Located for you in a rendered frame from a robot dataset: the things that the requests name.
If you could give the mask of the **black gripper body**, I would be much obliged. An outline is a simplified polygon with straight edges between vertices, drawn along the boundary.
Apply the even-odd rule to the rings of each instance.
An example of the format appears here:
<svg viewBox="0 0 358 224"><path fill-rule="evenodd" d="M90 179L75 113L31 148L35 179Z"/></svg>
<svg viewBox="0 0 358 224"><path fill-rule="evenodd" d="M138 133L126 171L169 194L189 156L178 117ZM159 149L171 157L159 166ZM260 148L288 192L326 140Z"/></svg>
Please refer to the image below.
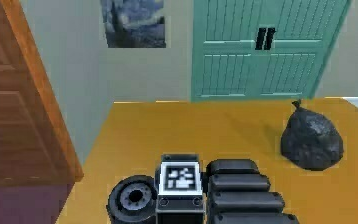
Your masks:
<svg viewBox="0 0 358 224"><path fill-rule="evenodd" d="M115 185L106 210L111 224L156 224L157 191L154 179L133 175Z"/></svg>

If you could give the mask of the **brown wooden room door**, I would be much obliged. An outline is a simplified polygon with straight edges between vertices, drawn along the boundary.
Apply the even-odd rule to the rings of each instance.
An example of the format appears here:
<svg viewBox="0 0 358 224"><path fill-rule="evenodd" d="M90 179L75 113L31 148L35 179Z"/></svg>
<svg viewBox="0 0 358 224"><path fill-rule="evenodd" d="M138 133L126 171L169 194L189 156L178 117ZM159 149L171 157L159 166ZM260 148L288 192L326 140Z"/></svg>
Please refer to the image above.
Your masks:
<svg viewBox="0 0 358 224"><path fill-rule="evenodd" d="M0 187L70 184L83 171L19 0L0 0Z"/></svg>

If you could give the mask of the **teal cupboard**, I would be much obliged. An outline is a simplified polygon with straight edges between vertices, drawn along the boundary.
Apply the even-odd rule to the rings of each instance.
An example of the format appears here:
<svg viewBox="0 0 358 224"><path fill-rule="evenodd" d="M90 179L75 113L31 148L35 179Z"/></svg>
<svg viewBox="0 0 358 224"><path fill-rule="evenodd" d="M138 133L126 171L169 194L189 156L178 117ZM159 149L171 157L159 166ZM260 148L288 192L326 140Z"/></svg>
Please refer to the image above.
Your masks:
<svg viewBox="0 0 358 224"><path fill-rule="evenodd" d="M194 0L191 100L312 98L352 0Z"/></svg>

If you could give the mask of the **black garbage bag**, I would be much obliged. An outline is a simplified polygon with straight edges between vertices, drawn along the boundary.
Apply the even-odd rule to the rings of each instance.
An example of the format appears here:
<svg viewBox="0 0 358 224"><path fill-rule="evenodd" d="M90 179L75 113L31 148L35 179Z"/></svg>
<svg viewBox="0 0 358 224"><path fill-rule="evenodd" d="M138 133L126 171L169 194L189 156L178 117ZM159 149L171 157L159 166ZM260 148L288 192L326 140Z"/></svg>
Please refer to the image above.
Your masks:
<svg viewBox="0 0 358 224"><path fill-rule="evenodd" d="M324 171L344 156L343 139L333 122L321 113L302 106L295 107L280 139L280 153L304 170Z"/></svg>

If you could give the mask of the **blue framed wall picture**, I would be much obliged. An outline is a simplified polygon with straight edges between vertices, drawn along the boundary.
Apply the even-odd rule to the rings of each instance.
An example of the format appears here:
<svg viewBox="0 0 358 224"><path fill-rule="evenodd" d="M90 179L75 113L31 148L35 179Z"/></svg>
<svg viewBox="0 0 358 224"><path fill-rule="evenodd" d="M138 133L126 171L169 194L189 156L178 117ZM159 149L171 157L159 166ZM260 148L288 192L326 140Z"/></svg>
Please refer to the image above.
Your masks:
<svg viewBox="0 0 358 224"><path fill-rule="evenodd" d="M165 48L164 0L100 0L109 48Z"/></svg>

